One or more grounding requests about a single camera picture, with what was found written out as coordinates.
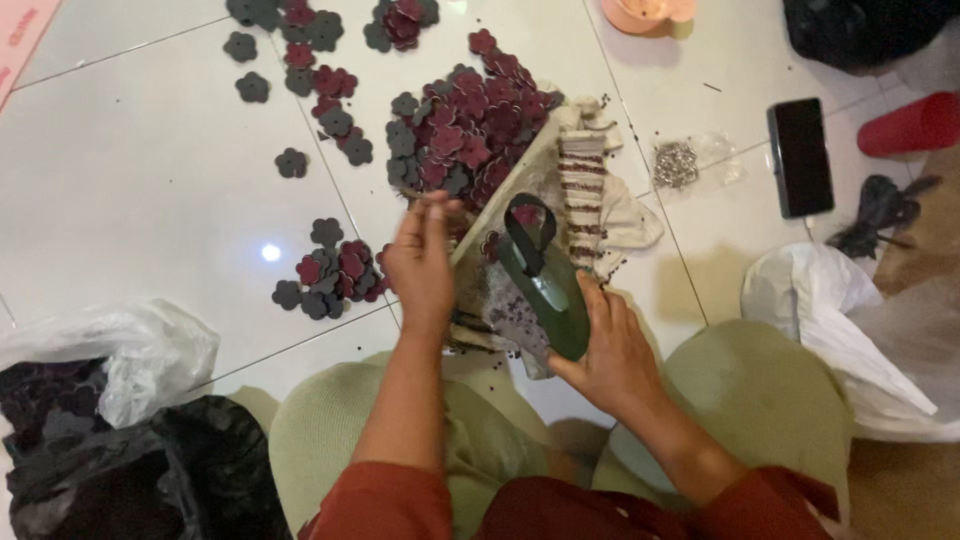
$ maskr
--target hand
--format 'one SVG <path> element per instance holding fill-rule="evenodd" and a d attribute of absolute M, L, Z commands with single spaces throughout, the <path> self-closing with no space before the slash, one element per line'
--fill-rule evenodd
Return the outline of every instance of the hand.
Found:
<path fill-rule="evenodd" d="M 552 353 L 550 369 L 621 422 L 628 414 L 654 413 L 669 398 L 636 314 L 623 297 L 603 292 L 586 273 L 577 272 L 577 281 L 590 317 L 587 353 L 580 362 Z"/>
<path fill-rule="evenodd" d="M 385 255 L 390 279 L 403 306 L 403 333 L 441 339 L 454 305 L 453 269 L 447 254 L 447 217 L 461 212 L 446 191 L 419 199 L 400 223 Z"/>

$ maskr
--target pink bowl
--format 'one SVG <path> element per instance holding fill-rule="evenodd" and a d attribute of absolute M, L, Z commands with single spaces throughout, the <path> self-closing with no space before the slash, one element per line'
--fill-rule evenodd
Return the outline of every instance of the pink bowl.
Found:
<path fill-rule="evenodd" d="M 666 20 L 686 22 L 697 11 L 696 0 L 601 0 L 613 26 L 629 34 L 644 34 Z"/>

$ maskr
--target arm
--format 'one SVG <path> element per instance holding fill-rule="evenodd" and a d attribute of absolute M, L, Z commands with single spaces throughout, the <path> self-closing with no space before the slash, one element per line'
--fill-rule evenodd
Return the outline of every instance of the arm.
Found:
<path fill-rule="evenodd" d="M 453 309 L 446 215 L 458 209 L 435 192 L 407 213 L 386 254 L 403 306 L 403 328 L 351 463 L 377 461 L 444 472 L 440 359 Z"/>
<path fill-rule="evenodd" d="M 653 351 L 622 297 L 578 274 L 590 316 L 580 362 L 550 358 L 550 368 L 640 439 L 681 495 L 699 507 L 744 479 L 749 469 L 666 395 Z"/>

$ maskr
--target pink mat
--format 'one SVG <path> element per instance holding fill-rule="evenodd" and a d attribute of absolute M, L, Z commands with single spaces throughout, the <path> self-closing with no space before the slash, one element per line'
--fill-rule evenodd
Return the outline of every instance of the pink mat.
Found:
<path fill-rule="evenodd" d="M 0 2 L 0 110 L 59 4 L 60 0 Z"/>

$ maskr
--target black strap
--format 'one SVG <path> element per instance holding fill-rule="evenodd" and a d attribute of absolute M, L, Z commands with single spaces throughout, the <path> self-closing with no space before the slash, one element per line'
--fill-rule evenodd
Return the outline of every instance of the black strap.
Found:
<path fill-rule="evenodd" d="M 514 217 L 514 209 L 526 205 L 542 208 L 546 212 L 543 226 L 540 228 L 539 247 L 534 244 L 533 239 L 530 238 L 523 226 L 520 225 L 520 222 L 516 221 Z M 523 260 L 527 264 L 523 273 L 531 278 L 538 276 L 545 264 L 543 252 L 546 251 L 547 246 L 553 241 L 553 237 L 557 235 L 556 216 L 546 207 L 543 201 L 534 195 L 530 193 L 518 193 L 517 196 L 514 197 L 514 200 L 510 202 L 510 205 L 507 206 L 507 211 L 503 214 L 503 224 L 507 228 L 507 234 L 510 235 L 510 238 L 514 241 L 516 248 L 519 249 Z"/>

